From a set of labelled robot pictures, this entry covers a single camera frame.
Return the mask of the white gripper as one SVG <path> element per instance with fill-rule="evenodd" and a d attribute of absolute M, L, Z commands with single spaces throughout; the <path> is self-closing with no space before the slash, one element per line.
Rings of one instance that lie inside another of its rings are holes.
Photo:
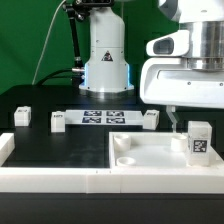
<path fill-rule="evenodd" d="M 150 59 L 142 67 L 140 98 L 145 104 L 167 105 L 173 132 L 178 123 L 175 106 L 224 109 L 224 72 L 190 69 L 185 58 L 189 49 L 187 30 L 178 30 L 146 45 Z"/>

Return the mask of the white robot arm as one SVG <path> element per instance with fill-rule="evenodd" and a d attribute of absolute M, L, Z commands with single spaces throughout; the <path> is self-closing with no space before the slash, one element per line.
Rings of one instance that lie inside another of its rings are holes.
<path fill-rule="evenodd" d="M 224 108 L 224 0 L 157 0 L 178 24 L 146 44 L 149 59 L 140 76 L 146 104 Z M 109 7 L 90 10 L 90 59 L 79 89 L 97 97 L 131 91 L 124 59 L 124 23 Z"/>

